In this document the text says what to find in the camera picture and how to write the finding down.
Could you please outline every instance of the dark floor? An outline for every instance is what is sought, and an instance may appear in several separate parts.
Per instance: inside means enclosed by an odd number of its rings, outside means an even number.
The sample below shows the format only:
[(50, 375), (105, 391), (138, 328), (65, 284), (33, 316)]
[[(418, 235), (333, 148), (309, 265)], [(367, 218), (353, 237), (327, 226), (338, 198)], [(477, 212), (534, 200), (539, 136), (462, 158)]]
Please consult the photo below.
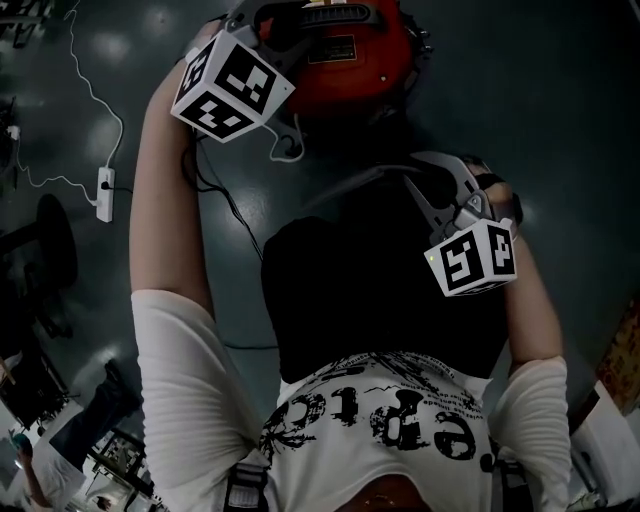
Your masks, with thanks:
[[(145, 107), (180, 49), (230, 1), (104, 0), (79, 6), (76, 52), (96, 93), (125, 122), (114, 167), (131, 186)], [(410, 109), (416, 149), (481, 155), (520, 193), (524, 228), (559, 311), (567, 343), (595, 366), (640, 284), (633, 209), (640, 186), (640, 23), (627, 0), (403, 0), (436, 48)], [(35, 180), (65, 174), (95, 194), (117, 126), (89, 98), (69, 56), (69, 2), (19, 52), (2, 47), (0, 97), (17, 96), (23, 164)], [(321, 148), (298, 165), (270, 163), (271, 135), (255, 131), (207, 154), (263, 244), (304, 215), (304, 201), (355, 170)], [(88, 399), (100, 366), (116, 357), (139, 386), (129, 306), (131, 197), (116, 194), (112, 224), (95, 219), (82, 193), (61, 182), (4, 193), (0, 228), (29, 222), (38, 198), (56, 194), (72, 219), (78, 282), (64, 293), (72, 340), (46, 341), (67, 384)], [(235, 344), (275, 342), (260, 265), (224, 199), (201, 199), (209, 277), (220, 332)], [(263, 416), (278, 387), (277, 354), (235, 352)]]

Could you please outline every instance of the red device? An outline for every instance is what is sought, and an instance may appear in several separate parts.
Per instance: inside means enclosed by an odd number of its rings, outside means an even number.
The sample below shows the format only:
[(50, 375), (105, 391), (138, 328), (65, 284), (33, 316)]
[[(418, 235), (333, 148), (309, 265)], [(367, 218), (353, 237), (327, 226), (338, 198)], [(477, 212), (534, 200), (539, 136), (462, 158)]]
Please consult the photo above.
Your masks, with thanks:
[(287, 105), (291, 113), (316, 119), (371, 115), (404, 96), (415, 56), (403, 14), (396, 0), (362, 3), (377, 10), (376, 23), (315, 29), (320, 34), (311, 50), (287, 75), (296, 86)]

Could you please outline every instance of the white cable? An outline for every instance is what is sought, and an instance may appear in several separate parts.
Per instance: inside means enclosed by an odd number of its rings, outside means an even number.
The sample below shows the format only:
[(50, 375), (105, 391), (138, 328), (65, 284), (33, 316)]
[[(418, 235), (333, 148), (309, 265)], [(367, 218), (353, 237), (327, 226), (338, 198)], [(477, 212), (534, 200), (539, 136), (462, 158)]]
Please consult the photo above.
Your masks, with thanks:
[(300, 129), (300, 121), (298, 120), (298, 114), (293, 114), (293, 122), (296, 125), (296, 130), (298, 130), (298, 138), (300, 139), (300, 146), (302, 147), (302, 152), (295, 158), (280, 158), (280, 157), (273, 156), (273, 152), (276, 150), (276, 146), (280, 142), (280, 135), (278, 135), (276, 131), (270, 126), (267, 126), (266, 124), (262, 125), (268, 131), (270, 131), (273, 134), (273, 136), (276, 138), (276, 141), (273, 143), (273, 146), (271, 147), (271, 152), (269, 153), (269, 160), (271, 160), (272, 162), (294, 164), (304, 158), (304, 154), (305, 154), (304, 139), (302, 138), (302, 130)]
[(120, 125), (120, 135), (118, 135), (118, 140), (116, 141), (116, 145), (113, 146), (113, 149), (111, 150), (111, 153), (109, 154), (109, 158), (107, 158), (107, 163), (105, 164), (105, 167), (110, 167), (113, 155), (118, 150), (118, 147), (120, 146), (120, 142), (122, 141), (122, 134), (124, 133), (124, 123), (122, 122), (122, 119), (107, 104), (106, 101), (101, 100), (100, 98), (96, 97), (95, 94), (93, 94), (93, 86), (91, 85), (91, 82), (89, 82), (89, 80), (80, 72), (80, 62), (78, 61), (78, 57), (76, 56), (76, 54), (73, 51), (73, 43), (74, 43), (75, 38), (76, 38), (75, 34), (73, 33), (73, 26), (75, 25), (76, 17), (78, 16), (78, 11), (77, 11), (76, 7), (78, 7), (78, 5), (80, 4), (80, 1), (81, 0), (78, 0), (75, 3), (75, 5), (67, 12), (67, 14), (64, 15), (64, 19), (66, 21), (67, 18), (73, 14), (73, 20), (71, 20), (71, 25), (69, 26), (69, 34), (71, 34), (71, 43), (69, 44), (69, 53), (73, 57), (73, 60), (76, 61), (76, 73), (78, 73), (78, 76), (82, 80), (84, 80), (84, 82), (87, 84), (87, 87), (89, 88), (89, 94), (91, 95), (91, 98), (94, 101), (97, 101), (98, 103), (100, 103), (101, 105), (104, 105), (104, 107), (109, 111), (109, 114), (111, 114), (111, 116)]
[(71, 185), (72, 187), (80, 187), (82, 189), (82, 191), (84, 192), (84, 197), (86, 197), (87, 201), (89, 201), (89, 204), (91, 204), (92, 206), (98, 206), (98, 201), (94, 201), (94, 200), (89, 198), (89, 194), (87, 194), (87, 189), (84, 188), (84, 185), (82, 185), (80, 183), (73, 183), (73, 182), (69, 181), (65, 176), (56, 176), (55, 178), (47, 178), (46, 180), (44, 180), (39, 185), (34, 183), (33, 180), (31, 179), (31, 170), (29, 169), (29, 166), (22, 167), (22, 164), (20, 163), (20, 140), (21, 139), (19, 138), (18, 139), (18, 150), (16, 151), (16, 163), (18, 164), (18, 168), (22, 172), (26, 172), (27, 173), (27, 178), (28, 178), (29, 183), (31, 184), (32, 187), (40, 188), (40, 187), (44, 186), (44, 184), (47, 183), (48, 181), (64, 180), (69, 185)]

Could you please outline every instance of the person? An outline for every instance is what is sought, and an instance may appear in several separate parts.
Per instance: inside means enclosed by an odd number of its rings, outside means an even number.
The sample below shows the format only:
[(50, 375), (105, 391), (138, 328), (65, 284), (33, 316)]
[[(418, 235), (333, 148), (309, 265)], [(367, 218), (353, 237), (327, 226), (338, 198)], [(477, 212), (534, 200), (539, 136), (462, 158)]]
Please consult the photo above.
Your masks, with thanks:
[(71, 418), (54, 436), (40, 439), (33, 454), (18, 450), (25, 488), (20, 497), (24, 510), (63, 511), (82, 488), (82, 472), (91, 448), (120, 421), (140, 407), (115, 364), (105, 365), (106, 378), (96, 388), (86, 409)]
[[(206, 25), (196, 41), (215, 30)], [(179, 61), (148, 105), (130, 226), (146, 453), (167, 507), (488, 511), (505, 457), (526, 469), (536, 506), (565, 510), (562, 335), (522, 235), (516, 281), (445, 299), (422, 252), (393, 259), (395, 247), (362, 248), (319, 219), (283, 228), (262, 266), (282, 386), (260, 426), (216, 334), (197, 192), (183, 176), (194, 172), (191, 134), (170, 114), (185, 68)], [(511, 190), (495, 184), (487, 194), (498, 204)], [(495, 319), (474, 316), (473, 305), (496, 298)], [(511, 375), (487, 420), (495, 358), (483, 352), (496, 355), (497, 336), (499, 353), (507, 330)]]

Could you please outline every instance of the white cube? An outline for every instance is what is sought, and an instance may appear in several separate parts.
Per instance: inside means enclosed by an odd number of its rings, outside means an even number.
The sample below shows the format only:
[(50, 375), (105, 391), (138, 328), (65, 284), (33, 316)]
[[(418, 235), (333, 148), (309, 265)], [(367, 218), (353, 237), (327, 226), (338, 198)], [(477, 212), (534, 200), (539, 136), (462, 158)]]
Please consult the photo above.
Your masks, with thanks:
[(266, 123), (294, 90), (255, 51), (223, 30), (187, 65), (171, 114), (228, 142)]
[(509, 220), (480, 219), (424, 253), (445, 296), (473, 295), (518, 277)]

